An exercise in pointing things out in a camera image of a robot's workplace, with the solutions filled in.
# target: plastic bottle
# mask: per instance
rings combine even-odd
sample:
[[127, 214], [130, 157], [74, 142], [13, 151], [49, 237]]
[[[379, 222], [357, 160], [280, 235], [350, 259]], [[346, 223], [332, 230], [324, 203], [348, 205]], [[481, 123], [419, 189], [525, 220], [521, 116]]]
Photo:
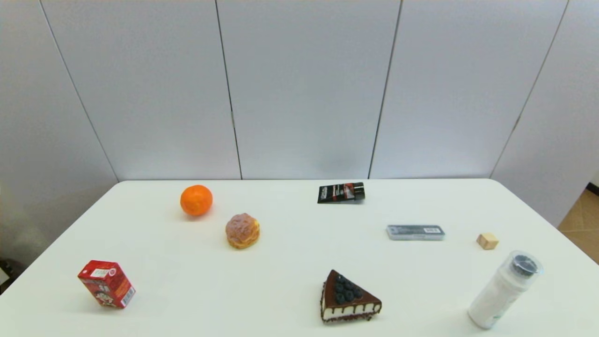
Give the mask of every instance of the plastic bottle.
[[481, 328], [490, 329], [542, 273], [543, 266], [532, 255], [511, 252], [470, 305], [468, 315]]

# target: small wooden block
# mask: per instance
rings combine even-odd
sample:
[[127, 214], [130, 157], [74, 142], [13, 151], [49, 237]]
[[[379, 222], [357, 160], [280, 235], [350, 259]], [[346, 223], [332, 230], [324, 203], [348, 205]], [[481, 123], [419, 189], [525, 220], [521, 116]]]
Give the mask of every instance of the small wooden block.
[[499, 240], [493, 235], [493, 233], [482, 233], [479, 235], [476, 242], [485, 250], [495, 249]]

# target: black cap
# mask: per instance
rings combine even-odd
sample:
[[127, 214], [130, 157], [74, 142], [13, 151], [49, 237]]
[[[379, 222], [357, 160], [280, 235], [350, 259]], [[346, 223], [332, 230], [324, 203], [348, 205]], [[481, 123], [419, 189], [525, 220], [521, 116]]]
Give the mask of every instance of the black cap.
[[537, 264], [525, 255], [517, 255], [512, 261], [512, 269], [525, 278], [538, 272]]
[[353, 196], [356, 200], [362, 200], [366, 198], [366, 193], [364, 193], [364, 183], [363, 182], [355, 182], [353, 183]]

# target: chocolate cake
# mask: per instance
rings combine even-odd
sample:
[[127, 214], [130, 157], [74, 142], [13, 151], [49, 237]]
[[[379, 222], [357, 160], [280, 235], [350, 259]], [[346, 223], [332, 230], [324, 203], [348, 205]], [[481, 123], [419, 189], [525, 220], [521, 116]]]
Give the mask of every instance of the chocolate cake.
[[380, 313], [381, 301], [343, 275], [331, 270], [322, 289], [320, 317], [323, 322], [350, 321]]

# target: juice box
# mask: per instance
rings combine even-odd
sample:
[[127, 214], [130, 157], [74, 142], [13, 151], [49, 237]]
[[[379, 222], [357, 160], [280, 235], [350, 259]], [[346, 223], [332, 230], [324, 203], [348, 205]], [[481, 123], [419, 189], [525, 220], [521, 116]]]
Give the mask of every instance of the juice box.
[[104, 306], [124, 308], [135, 294], [135, 289], [116, 262], [92, 260], [77, 277]]

